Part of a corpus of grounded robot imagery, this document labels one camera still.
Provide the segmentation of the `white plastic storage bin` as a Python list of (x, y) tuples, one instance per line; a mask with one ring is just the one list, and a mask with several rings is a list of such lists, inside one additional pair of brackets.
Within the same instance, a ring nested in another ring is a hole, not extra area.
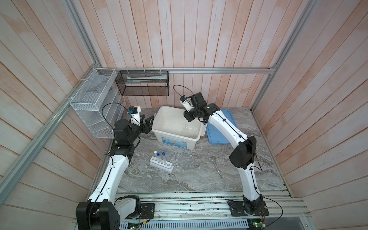
[[(207, 124), (198, 120), (188, 122), (184, 117), (184, 111), (184, 109), (162, 106), (154, 118), (152, 131), (161, 143), (194, 150), (196, 143), (204, 136)], [(189, 137), (181, 135), (183, 128), (189, 129)]]

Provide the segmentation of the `blue capped test tube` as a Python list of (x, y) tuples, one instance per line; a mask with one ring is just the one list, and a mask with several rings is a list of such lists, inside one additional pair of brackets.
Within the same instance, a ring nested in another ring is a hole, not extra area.
[(163, 159), (163, 163), (164, 165), (166, 165), (166, 157), (165, 157), (165, 152), (162, 153), (162, 159)]
[(158, 162), (160, 163), (161, 162), (161, 157), (160, 157), (160, 154), (158, 152), (156, 153), (156, 156), (157, 156)]

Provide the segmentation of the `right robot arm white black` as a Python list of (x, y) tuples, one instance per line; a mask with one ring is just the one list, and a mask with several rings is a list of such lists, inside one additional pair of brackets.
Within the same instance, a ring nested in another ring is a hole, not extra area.
[(198, 119), (202, 123), (210, 123), (226, 137), (233, 147), (229, 159), (239, 172), (243, 201), (229, 201), (230, 208), (237, 209), (241, 216), (268, 216), (269, 211), (264, 197), (258, 189), (254, 173), (256, 138), (241, 132), (225, 117), (217, 105), (207, 104), (202, 93), (190, 97), (183, 95), (180, 98), (180, 103), (185, 108), (184, 117), (188, 122)]

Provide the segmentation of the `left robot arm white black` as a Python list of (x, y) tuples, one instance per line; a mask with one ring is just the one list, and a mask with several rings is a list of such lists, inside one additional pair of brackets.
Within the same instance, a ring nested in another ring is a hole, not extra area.
[(134, 142), (140, 141), (140, 134), (151, 132), (153, 121), (154, 116), (146, 118), (141, 115), (136, 119), (121, 119), (115, 123), (115, 137), (108, 153), (109, 163), (105, 173), (87, 201), (80, 202), (76, 208), (80, 230), (118, 230), (121, 220), (140, 218), (142, 208), (139, 196), (126, 195), (117, 203), (116, 194), (137, 147)]

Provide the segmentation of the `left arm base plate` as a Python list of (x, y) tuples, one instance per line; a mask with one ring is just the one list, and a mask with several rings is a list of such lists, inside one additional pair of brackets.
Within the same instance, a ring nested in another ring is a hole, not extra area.
[(138, 205), (138, 218), (153, 219), (155, 214), (155, 204), (154, 203), (144, 203)]

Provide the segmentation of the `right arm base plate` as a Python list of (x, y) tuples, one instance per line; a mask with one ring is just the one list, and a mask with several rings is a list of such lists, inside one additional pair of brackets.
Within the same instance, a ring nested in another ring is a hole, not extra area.
[(264, 201), (261, 201), (255, 206), (249, 202), (228, 200), (232, 217), (243, 217), (243, 216), (269, 216), (268, 207)]

